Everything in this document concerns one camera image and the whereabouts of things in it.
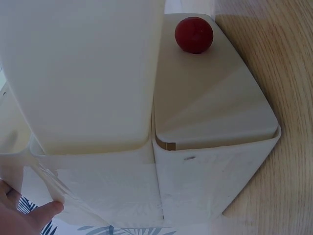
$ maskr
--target red ball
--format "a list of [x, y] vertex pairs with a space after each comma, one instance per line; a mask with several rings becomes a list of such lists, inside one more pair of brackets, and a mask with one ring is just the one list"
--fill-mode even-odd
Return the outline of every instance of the red ball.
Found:
[[206, 20], [188, 17], [176, 26], [175, 39], [183, 51], [200, 54], [212, 45], [213, 30]]

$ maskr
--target wooden table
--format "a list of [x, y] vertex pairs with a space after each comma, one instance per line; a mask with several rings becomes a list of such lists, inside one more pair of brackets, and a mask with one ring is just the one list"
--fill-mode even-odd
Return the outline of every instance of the wooden table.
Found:
[[214, 235], [313, 235], [313, 0], [182, 0], [238, 50], [282, 137]]

